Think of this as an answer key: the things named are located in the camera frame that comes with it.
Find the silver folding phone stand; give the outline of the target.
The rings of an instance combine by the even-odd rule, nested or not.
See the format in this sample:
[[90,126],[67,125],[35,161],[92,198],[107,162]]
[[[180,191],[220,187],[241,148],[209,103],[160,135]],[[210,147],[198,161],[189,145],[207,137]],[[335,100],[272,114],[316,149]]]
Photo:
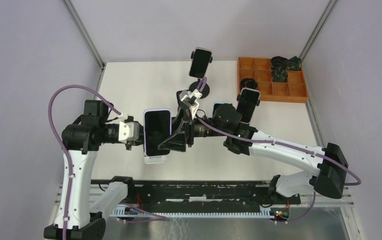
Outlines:
[[169,154],[159,155],[159,156],[148,156],[145,153],[144,154],[144,163],[147,165],[165,164],[167,162],[168,156],[169,156]]

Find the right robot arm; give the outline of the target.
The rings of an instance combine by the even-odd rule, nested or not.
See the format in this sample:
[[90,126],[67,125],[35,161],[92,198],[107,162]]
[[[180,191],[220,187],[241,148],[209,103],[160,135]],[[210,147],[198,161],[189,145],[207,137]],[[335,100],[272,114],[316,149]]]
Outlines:
[[301,170],[272,178],[267,191],[272,203],[312,192],[330,199],[343,197],[349,165],[339,145],[309,146],[276,138],[241,123],[241,114],[230,103],[217,104],[212,117],[192,119],[189,112],[180,108],[172,134],[157,145],[158,149],[185,152],[195,138],[225,136],[223,145],[234,154],[269,158]]

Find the light blue case phone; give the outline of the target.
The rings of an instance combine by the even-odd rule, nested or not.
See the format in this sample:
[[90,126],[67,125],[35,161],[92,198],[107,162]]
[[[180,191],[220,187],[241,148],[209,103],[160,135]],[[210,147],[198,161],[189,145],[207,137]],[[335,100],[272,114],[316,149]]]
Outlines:
[[215,114],[217,108],[218,108],[220,105],[222,105],[222,104],[225,104],[225,103],[224,103],[224,102],[215,102],[215,103],[213,104],[212,115]]

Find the purple case phone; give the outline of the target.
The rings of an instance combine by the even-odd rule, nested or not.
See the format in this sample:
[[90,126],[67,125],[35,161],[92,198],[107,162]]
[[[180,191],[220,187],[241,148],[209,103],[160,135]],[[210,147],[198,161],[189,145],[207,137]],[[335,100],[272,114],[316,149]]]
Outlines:
[[147,109],[143,113],[144,153],[147,157],[170,154],[169,149],[160,149],[162,143],[172,133],[172,114],[168,108]]

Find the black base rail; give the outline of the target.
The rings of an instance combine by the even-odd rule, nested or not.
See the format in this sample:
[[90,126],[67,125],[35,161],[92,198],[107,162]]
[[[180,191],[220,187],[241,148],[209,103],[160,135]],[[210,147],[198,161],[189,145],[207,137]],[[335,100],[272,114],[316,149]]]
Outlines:
[[298,194],[274,198],[266,180],[133,180],[124,202],[155,214],[244,214],[302,201]]

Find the orange compartment tray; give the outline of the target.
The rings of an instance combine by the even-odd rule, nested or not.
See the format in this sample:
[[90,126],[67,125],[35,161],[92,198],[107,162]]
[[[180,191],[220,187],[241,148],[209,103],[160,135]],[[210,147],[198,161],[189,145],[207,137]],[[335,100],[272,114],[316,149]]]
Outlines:
[[303,71],[287,71],[287,82],[275,82],[272,78],[269,58],[239,57],[237,60],[237,90],[242,89],[243,79],[253,79],[260,92],[260,100],[268,102],[303,103],[309,99]]

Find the black tall round-base stand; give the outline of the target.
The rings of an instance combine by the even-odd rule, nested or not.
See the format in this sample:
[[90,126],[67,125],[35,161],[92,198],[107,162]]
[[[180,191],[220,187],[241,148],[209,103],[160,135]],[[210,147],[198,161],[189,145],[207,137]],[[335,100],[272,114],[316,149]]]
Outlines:
[[207,79],[205,79],[205,82],[203,82],[204,77],[203,78],[196,78],[197,80],[194,81],[193,83],[191,83],[190,86],[188,87],[188,91],[190,91],[190,92],[192,92],[194,90],[199,90],[199,92],[202,93],[201,99],[206,98],[210,93],[210,87],[207,83]]

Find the black lens on table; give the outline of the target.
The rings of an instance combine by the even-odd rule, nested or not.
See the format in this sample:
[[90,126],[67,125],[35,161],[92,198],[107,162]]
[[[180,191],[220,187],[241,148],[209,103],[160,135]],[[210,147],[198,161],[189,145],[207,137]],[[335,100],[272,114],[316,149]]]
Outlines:
[[243,78],[240,80],[240,89],[243,88],[256,90],[258,88],[258,83],[254,78]]

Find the phone on wooden stand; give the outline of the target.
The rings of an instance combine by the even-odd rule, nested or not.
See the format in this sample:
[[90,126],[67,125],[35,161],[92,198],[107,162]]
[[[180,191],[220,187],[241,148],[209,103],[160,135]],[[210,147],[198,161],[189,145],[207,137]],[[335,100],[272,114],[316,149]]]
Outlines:
[[187,93],[186,90],[179,90],[176,92],[176,100],[177,100],[177,104],[178,104],[178,111],[180,110],[183,110],[184,109],[184,103],[182,102],[182,98],[183,96]]

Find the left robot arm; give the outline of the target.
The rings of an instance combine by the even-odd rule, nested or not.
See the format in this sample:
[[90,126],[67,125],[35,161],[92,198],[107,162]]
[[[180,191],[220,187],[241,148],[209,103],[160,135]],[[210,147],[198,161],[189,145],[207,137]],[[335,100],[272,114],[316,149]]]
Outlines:
[[50,240],[101,240],[109,216],[120,202],[136,198],[134,180],[115,176],[94,203],[90,203],[92,172],[103,144],[124,144],[127,150],[144,142],[143,126],[133,116],[109,123],[109,107],[102,100],[86,100],[83,114],[61,134],[64,175],[61,201],[54,223],[44,229]]

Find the phone on tall stand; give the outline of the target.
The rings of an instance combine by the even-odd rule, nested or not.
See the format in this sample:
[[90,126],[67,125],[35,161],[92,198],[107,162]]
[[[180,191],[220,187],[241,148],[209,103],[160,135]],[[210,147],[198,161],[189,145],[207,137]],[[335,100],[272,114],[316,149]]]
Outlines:
[[213,61],[212,51],[197,47],[191,53],[191,67],[189,76],[197,79],[202,79],[207,72],[209,64]]

